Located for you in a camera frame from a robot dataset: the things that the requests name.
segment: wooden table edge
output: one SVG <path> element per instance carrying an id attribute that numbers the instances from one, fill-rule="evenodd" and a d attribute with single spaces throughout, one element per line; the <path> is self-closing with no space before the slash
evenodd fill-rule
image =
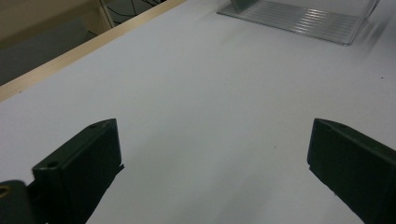
<path id="1" fill-rule="evenodd" d="M 154 19 L 164 12 L 177 7 L 183 2 L 185 2 L 185 0 L 167 0 L 166 2 L 161 3 L 158 6 L 153 7 L 134 17 L 133 19 L 130 19 L 123 24 L 120 24 L 119 26 L 103 33 L 102 35 L 99 35 L 96 38 L 67 51 L 65 54 L 38 66 L 34 70 L 15 78 L 12 81 L 9 81 L 3 86 L 0 86 L 0 102 L 3 102 L 11 96 L 27 90 L 44 78 L 62 70 L 67 65 L 81 59 L 85 55 L 101 48 L 103 45 L 132 31 L 136 27 Z"/>

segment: transparent bin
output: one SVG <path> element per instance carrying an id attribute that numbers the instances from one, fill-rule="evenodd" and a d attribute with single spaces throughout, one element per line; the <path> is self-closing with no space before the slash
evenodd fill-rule
<path id="1" fill-rule="evenodd" d="M 218 13 L 350 45 L 379 0 L 218 0 Z"/>

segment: white table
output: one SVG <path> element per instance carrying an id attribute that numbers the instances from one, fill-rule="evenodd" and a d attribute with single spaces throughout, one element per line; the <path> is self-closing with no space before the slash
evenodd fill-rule
<path id="1" fill-rule="evenodd" d="M 216 7 L 188 0 L 2 102 L 0 180 L 31 182 L 51 151 L 116 118 L 126 168 L 88 223 L 361 223 L 306 153 L 314 118 L 396 148 L 396 2 L 351 47 Z"/>

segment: floor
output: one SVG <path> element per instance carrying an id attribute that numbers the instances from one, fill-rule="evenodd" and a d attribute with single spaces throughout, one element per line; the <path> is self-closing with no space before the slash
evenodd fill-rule
<path id="1" fill-rule="evenodd" d="M 108 6 L 113 10 L 110 9 L 110 13 L 117 25 L 158 2 L 160 0 L 115 0 Z M 75 19 L 16 45 L 0 49 L 0 86 L 94 37 L 83 25 L 82 19 Z"/>

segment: cable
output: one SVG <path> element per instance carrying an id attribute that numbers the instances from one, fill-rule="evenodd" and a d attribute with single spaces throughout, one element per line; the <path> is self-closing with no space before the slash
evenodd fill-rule
<path id="1" fill-rule="evenodd" d="M 102 6 L 102 9 L 106 8 L 106 4 L 103 2 L 103 0 L 100 0 L 100 5 Z M 106 10 L 104 10 L 104 12 L 105 12 L 105 15 L 106 15 L 106 18 L 107 18 L 107 21 L 108 21 L 110 27 L 113 28 L 114 24 L 111 24 L 111 15 L 110 15 L 110 13 L 108 11 L 106 11 Z"/>
<path id="2" fill-rule="evenodd" d="M 91 35 L 94 35 L 94 36 L 98 36 L 96 33 L 92 32 L 92 31 L 88 31 L 88 33 L 90 33 Z"/>
<path id="3" fill-rule="evenodd" d="M 158 4 L 157 4 L 157 5 L 152 4 L 152 3 L 150 3 L 148 0 L 142 0 L 142 2 L 147 3 L 147 4 L 151 5 L 152 7 L 155 7 L 155 6 L 158 5 Z"/>
<path id="4" fill-rule="evenodd" d="M 111 7 L 107 7 L 108 9 L 110 9 L 110 11 L 116 13 L 119 16 L 123 16 L 123 17 L 135 17 L 136 15 L 127 15 L 127 14 L 120 14 L 119 12 L 115 11 L 114 9 L 112 9 Z"/>
<path id="5" fill-rule="evenodd" d="M 131 0 L 132 8 L 134 9 L 134 0 Z"/>

